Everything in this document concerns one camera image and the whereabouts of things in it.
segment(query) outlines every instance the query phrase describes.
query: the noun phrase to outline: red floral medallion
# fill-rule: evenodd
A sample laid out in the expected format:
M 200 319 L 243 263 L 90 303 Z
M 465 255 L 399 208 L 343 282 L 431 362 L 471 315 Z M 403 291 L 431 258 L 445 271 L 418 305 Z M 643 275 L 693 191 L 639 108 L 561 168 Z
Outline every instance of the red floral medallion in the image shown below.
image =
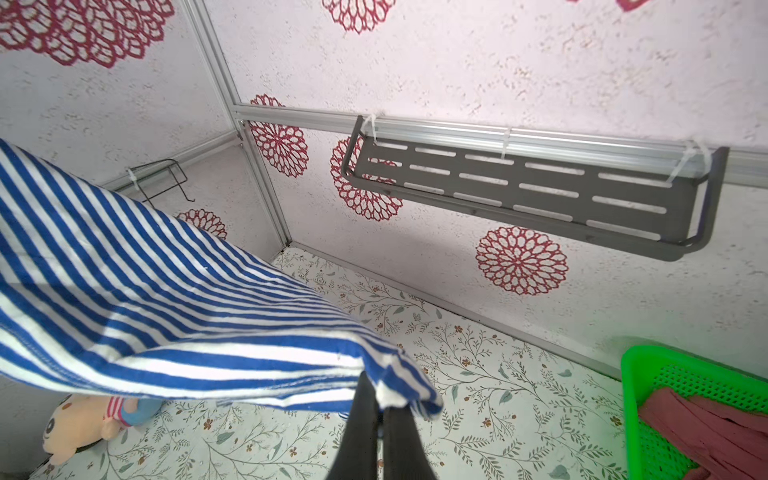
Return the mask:
M 173 14 L 170 0 L 0 0 L 0 45 L 45 53 L 62 65 L 112 68 L 127 56 L 143 58 Z
M 268 107 L 285 107 L 276 98 L 267 95 L 257 95 L 250 103 Z M 281 174 L 287 177 L 298 177 L 304 173 L 310 156 L 306 152 L 304 132 L 300 128 L 252 121 L 250 131 L 264 159 Z
M 558 288 L 568 271 L 560 245 L 543 233 L 520 227 L 489 231 L 480 239 L 475 258 L 485 278 L 518 295 Z
M 579 0 L 568 0 L 569 2 L 578 2 Z M 650 0 L 616 0 L 616 3 L 619 4 L 619 7 L 621 7 L 622 10 L 625 12 L 631 12 L 636 8 L 640 8 L 643 6 L 645 2 L 649 2 Z
M 368 220 L 389 220 L 397 215 L 397 210 L 402 207 L 402 200 L 394 197 L 387 197 L 386 195 L 375 194 L 368 190 L 360 190 L 355 188 L 352 184 L 344 178 L 341 174 L 341 163 L 344 161 L 344 154 L 346 148 L 349 145 L 350 137 L 345 140 L 340 140 L 336 148 L 333 149 L 333 155 L 331 156 L 331 175 L 333 175 L 333 185 L 339 191 L 339 197 L 344 200 L 347 207 L 355 211 L 356 214 L 362 215 Z M 349 162 L 349 167 L 353 170 L 357 165 L 357 156 L 360 155 L 360 148 L 362 147 L 362 138 L 357 139 L 355 145 L 355 151 L 352 155 L 352 160 Z M 386 161 L 386 164 L 395 165 L 394 162 Z M 370 176 L 366 177 L 369 180 L 378 180 L 378 177 Z M 381 180 L 388 184 L 395 183 L 392 180 Z
M 386 14 L 396 0 L 323 0 L 335 23 L 346 31 L 372 31 L 386 20 Z
M 177 219 L 192 223 L 195 227 L 211 233 L 221 240 L 227 239 L 227 227 L 221 219 L 207 210 L 189 210 L 176 216 Z

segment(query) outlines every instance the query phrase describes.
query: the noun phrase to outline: green basket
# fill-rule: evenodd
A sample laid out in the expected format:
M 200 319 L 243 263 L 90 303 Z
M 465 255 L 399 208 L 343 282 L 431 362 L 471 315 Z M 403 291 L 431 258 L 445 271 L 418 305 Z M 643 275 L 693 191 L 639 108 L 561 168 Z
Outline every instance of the green basket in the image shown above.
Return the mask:
M 650 394 L 671 387 L 742 409 L 768 413 L 768 383 L 660 346 L 634 346 L 621 357 L 630 480 L 681 480 L 697 466 L 637 417 Z

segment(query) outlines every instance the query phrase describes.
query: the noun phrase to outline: zip tie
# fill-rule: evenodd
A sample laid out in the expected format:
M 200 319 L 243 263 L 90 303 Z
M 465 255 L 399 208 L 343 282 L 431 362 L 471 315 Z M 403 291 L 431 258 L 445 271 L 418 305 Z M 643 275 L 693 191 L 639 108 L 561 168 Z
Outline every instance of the zip tie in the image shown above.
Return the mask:
M 504 146 L 502 147 L 502 160 L 504 160 L 504 156 L 507 154 L 507 146 L 509 145 L 509 135 L 512 133 L 511 128 L 507 128 L 507 130 L 504 132 Z
M 704 158 L 704 174 L 706 175 L 710 173 L 710 170 L 712 169 L 712 152 L 709 148 L 707 148 L 706 145 L 704 145 L 703 141 L 699 137 L 695 137 L 694 141 L 685 141 L 685 151 L 683 152 L 683 157 L 677 163 L 677 166 L 674 168 L 674 170 L 672 170 L 669 178 L 667 178 L 667 183 L 671 184 L 672 181 L 677 178 L 677 175 L 679 175 L 683 170 L 685 164 L 687 164 L 691 158 L 696 157 L 699 152 L 701 152 Z
M 127 168 L 126 170 L 128 170 L 128 178 L 130 178 L 131 181 L 134 182 L 134 187 L 136 187 L 136 191 L 141 190 L 139 188 L 139 180 L 136 178 L 136 174 L 134 174 L 134 171 L 131 170 L 130 168 Z
M 376 138 L 376 114 L 369 115 L 368 118 L 366 118 L 366 120 L 362 123 L 362 127 L 360 128 L 360 130 L 364 130 L 368 122 L 371 123 L 371 134 L 373 136 L 373 144 L 378 145 L 379 140 Z

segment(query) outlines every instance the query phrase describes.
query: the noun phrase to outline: pink fabric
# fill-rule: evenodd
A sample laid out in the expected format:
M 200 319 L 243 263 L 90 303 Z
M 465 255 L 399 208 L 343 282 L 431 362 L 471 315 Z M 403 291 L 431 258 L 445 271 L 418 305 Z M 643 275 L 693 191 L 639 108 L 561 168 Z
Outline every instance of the pink fabric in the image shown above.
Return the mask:
M 722 419 L 730 420 L 731 422 L 738 423 L 741 426 L 748 429 L 757 430 L 758 432 L 768 433 L 768 415 L 763 413 L 747 413 L 734 407 L 723 405 L 722 403 L 715 402 L 714 400 L 705 399 L 701 396 L 692 396 L 688 399 L 689 402 L 698 405 L 702 409 L 709 410 Z
M 654 392 L 640 408 L 640 418 L 701 465 L 710 477 L 690 472 L 686 480 L 768 480 L 768 435 L 763 418 L 713 405 L 709 400 L 689 402 L 672 389 Z M 739 423 L 730 421 L 738 419 Z
M 715 478 L 704 467 L 694 468 L 688 472 L 683 480 L 715 480 Z

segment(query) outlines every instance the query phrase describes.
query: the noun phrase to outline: plush toy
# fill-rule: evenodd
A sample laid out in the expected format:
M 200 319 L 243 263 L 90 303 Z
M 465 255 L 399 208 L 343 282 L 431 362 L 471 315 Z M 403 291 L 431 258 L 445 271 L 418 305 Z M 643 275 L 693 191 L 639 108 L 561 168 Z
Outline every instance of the plush toy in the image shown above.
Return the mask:
M 162 404 L 157 399 L 70 395 L 45 427 L 43 450 L 53 455 L 51 465 L 61 465 L 84 447 L 112 440 L 121 429 L 146 422 Z

